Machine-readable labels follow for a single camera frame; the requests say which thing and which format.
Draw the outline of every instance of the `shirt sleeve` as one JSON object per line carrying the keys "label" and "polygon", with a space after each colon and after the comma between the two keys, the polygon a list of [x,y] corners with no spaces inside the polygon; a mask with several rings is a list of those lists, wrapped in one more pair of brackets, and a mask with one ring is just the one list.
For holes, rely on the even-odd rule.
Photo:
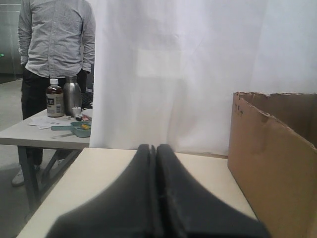
{"label": "shirt sleeve", "polygon": [[32,36],[32,12],[30,0],[22,0],[18,25],[19,53],[21,64],[26,64],[29,58],[29,46]]}
{"label": "shirt sleeve", "polygon": [[91,65],[95,60],[95,32],[96,22],[93,9],[90,4],[87,5],[86,16],[83,23],[83,70],[91,72]]}

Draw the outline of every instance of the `button-up shirt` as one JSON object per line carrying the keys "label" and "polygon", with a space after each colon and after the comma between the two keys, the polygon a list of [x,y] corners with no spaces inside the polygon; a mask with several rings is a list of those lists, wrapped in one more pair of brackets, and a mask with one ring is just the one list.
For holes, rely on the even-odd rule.
{"label": "button-up shirt", "polygon": [[21,64],[38,76],[91,71],[95,17],[86,0],[22,0],[18,36]]}

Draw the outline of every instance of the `brown cardboard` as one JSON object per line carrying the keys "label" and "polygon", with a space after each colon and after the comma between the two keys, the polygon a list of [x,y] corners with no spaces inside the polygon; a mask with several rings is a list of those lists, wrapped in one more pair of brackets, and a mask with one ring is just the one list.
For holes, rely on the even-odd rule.
{"label": "brown cardboard", "polygon": [[312,143],[317,95],[234,94],[228,166],[274,238],[317,238]]}

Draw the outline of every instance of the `desk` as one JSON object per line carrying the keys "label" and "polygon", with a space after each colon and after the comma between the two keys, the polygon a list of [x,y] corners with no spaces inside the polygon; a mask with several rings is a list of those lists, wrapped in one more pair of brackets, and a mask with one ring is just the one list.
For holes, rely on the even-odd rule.
{"label": "desk", "polygon": [[[130,163],[134,154],[133,150],[84,149],[18,238],[44,238],[60,215],[93,199],[111,185]],[[231,175],[226,159],[178,153],[176,155],[208,191],[238,211],[256,219]]]}
{"label": "desk", "polygon": [[[45,115],[46,110],[32,116],[32,118]],[[62,163],[61,168],[65,168],[72,162],[71,158],[79,154],[78,151],[89,147],[89,138],[79,138],[70,131],[39,130],[36,126],[28,125],[29,122],[31,122],[31,118],[0,132],[0,144],[18,146],[19,163],[23,170],[29,206],[31,212],[34,212],[40,205],[41,191],[39,190],[33,161],[26,158],[25,147],[74,150]]]}

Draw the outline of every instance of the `white curtain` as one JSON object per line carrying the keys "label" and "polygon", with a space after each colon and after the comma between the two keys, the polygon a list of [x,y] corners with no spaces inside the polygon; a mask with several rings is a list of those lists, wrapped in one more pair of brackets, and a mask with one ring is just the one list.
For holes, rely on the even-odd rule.
{"label": "white curtain", "polygon": [[317,92],[316,0],[90,2],[91,147],[227,154],[234,92]]}

